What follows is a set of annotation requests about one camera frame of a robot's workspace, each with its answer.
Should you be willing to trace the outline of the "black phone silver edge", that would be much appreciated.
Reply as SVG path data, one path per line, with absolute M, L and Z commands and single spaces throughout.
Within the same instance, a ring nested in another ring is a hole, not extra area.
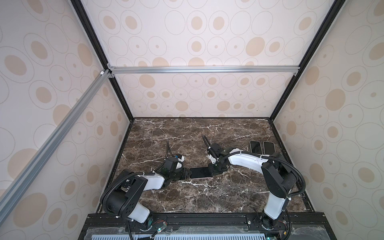
M 261 155 L 263 153 L 262 146 L 259 141 L 250 141 L 250 150 L 254 154 Z

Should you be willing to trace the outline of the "black phone white edge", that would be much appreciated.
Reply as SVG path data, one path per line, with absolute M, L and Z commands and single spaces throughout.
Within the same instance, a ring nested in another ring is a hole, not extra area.
M 276 152 L 275 144 L 273 142 L 264 141 L 263 146 L 265 155 L 273 155 Z

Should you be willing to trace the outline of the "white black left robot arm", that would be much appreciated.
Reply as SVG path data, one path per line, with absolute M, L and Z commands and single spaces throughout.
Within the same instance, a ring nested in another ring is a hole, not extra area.
M 123 170 L 102 194 L 103 211 L 122 219 L 149 224 L 152 213 L 139 203 L 142 193 L 185 180 L 188 171 L 184 168 L 184 160 L 185 157 L 180 154 L 168 156 L 158 169 L 150 173 Z

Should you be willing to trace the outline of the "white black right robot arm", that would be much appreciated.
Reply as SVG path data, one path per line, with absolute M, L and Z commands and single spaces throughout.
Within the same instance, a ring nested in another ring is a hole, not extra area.
M 304 176 L 292 164 L 277 156 L 260 155 L 240 149 L 224 149 L 214 143 L 207 148 L 210 173 L 215 176 L 227 171 L 229 166 L 241 166 L 264 176 L 269 197 L 263 215 L 276 220 L 286 209 L 293 196 L 306 189 Z

